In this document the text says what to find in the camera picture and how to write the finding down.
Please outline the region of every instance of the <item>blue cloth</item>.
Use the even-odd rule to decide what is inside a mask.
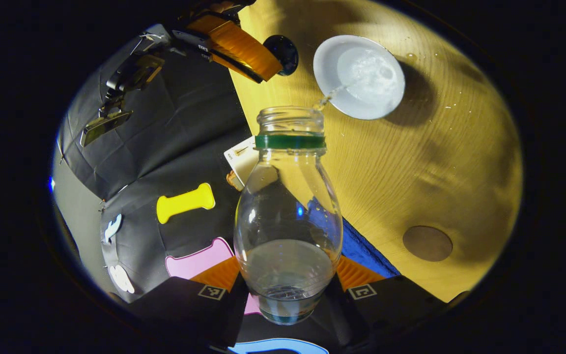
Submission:
[[[297,204],[297,207],[299,218],[303,218],[303,214],[307,212],[310,222],[316,225],[324,224],[321,219],[324,218],[324,211],[316,209],[320,207],[320,204],[315,197],[308,203],[308,210],[305,210],[300,203]],[[326,226],[326,228],[327,233],[336,231],[334,226]],[[344,218],[342,218],[342,233],[342,255],[386,278],[400,275],[397,268]]]
[[[344,218],[342,226],[342,255],[386,278],[400,275],[397,268]]]

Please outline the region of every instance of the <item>glass bottle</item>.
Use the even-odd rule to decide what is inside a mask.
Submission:
[[[310,316],[342,250],[342,216],[320,157],[324,116],[273,107],[257,117],[259,162],[237,206],[234,249],[263,316],[293,325]]]

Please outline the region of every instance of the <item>wooden surface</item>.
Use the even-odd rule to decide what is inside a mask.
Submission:
[[[367,0],[259,0],[240,12],[242,29],[263,42],[289,37],[300,65],[260,85],[231,72],[254,134],[262,108],[310,107],[323,95],[313,54],[335,35],[379,42],[401,63],[399,107],[373,121],[324,110],[323,164],[342,214],[399,271],[449,301],[485,275],[508,239],[521,199],[516,129],[488,79],[458,49],[406,15]],[[453,242],[451,255],[428,262],[402,236],[432,226]]]

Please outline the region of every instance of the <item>white plate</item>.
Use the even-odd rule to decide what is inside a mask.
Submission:
[[[314,76],[326,96],[342,85],[330,102],[357,119],[378,119],[399,105],[405,77],[387,49],[368,38],[344,34],[325,40],[314,54]]]

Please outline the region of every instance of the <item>bottle mouth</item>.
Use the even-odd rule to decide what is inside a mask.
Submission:
[[[308,107],[265,108],[256,119],[259,135],[300,135],[324,137],[324,116]]]

